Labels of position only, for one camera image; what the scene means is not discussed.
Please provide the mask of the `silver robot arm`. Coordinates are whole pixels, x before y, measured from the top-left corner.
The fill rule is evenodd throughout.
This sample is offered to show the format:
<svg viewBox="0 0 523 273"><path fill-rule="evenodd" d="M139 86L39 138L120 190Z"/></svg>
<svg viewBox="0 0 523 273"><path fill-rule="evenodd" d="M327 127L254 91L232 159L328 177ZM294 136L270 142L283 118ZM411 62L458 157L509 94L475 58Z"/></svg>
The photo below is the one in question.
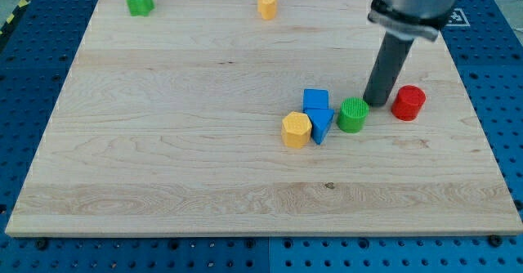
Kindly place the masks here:
<svg viewBox="0 0 523 273"><path fill-rule="evenodd" d="M368 20L401 40L434 42L457 0L372 0Z"/></svg>

